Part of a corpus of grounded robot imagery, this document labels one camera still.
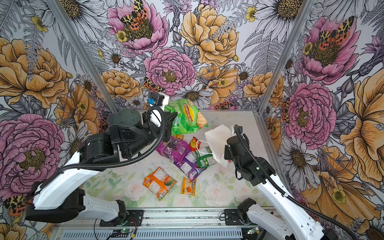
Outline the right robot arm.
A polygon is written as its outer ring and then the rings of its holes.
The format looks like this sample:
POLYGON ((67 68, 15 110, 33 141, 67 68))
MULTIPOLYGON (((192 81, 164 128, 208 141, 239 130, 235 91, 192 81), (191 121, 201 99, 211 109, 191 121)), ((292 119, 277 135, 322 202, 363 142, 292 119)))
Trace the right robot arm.
POLYGON ((233 136, 227 139, 225 159, 231 160, 236 173, 251 183, 273 204, 280 217, 264 210, 255 200, 247 198, 238 206, 238 219, 243 225, 258 225, 278 240, 336 240, 332 229, 325 229, 305 208, 290 201, 292 196, 273 167, 264 158, 256 158, 249 141, 233 136))

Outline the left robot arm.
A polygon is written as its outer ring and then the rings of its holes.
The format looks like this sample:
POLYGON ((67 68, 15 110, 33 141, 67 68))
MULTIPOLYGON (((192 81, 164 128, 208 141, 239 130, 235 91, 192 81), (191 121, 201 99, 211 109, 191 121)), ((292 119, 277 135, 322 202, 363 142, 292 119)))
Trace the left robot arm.
POLYGON ((108 131, 88 137, 71 159, 48 179, 33 185, 25 218, 43 223, 99 219, 109 226, 128 217, 121 200, 94 199, 81 189, 88 179, 113 168, 137 163, 169 141, 177 114, 153 106, 145 113, 121 110, 108 117, 108 131))

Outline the magenta snack bag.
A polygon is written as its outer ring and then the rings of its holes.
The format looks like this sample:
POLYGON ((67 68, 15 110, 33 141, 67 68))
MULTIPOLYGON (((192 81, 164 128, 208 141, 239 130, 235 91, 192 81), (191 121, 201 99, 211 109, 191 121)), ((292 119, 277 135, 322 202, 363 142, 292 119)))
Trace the magenta snack bag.
POLYGON ((184 140, 171 136, 168 142, 161 142, 156 151, 163 157, 178 163, 191 151, 190 146, 184 140))

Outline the green chips bag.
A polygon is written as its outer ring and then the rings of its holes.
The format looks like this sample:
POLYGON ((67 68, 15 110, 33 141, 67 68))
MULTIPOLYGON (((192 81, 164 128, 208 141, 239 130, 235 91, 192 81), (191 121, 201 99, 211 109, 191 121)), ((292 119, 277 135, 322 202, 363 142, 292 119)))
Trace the green chips bag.
POLYGON ((208 122, 195 104, 187 99, 170 101, 165 111, 177 113, 173 121, 172 135, 192 134, 208 127, 208 122))

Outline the white floral paper bag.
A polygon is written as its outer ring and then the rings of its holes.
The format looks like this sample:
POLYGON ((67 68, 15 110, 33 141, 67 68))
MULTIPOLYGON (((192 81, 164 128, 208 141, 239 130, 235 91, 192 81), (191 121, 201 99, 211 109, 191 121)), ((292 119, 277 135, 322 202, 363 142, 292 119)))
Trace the white floral paper bag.
POLYGON ((205 141, 202 143, 207 143, 211 149, 214 160, 224 168, 227 168, 229 161, 225 160, 225 146, 227 145, 227 140, 232 137, 231 130, 225 126, 220 125, 212 130, 205 132, 205 141))

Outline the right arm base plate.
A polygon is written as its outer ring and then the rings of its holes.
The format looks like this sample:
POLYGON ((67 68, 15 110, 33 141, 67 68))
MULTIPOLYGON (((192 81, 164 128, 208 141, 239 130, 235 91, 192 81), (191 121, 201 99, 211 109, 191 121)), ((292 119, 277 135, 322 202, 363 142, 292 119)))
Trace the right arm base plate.
POLYGON ((226 226, 249 225, 250 221, 246 213, 239 209, 224 209, 226 226))

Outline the large orange snack bag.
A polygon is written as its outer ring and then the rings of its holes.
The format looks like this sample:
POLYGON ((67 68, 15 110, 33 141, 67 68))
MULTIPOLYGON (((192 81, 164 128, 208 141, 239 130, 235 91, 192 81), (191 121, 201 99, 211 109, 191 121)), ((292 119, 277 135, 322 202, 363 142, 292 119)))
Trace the large orange snack bag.
POLYGON ((176 183, 175 179, 169 176, 161 167, 158 167, 154 172, 145 177, 143 186, 161 201, 176 183))

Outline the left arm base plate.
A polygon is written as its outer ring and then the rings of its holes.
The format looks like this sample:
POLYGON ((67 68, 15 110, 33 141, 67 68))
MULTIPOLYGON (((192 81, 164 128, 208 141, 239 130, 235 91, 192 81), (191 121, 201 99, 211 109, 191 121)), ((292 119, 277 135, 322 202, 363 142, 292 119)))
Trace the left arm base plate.
POLYGON ((144 210, 127 210, 127 217, 123 220, 106 222, 101 220, 100 227, 140 227, 144 219, 144 210))

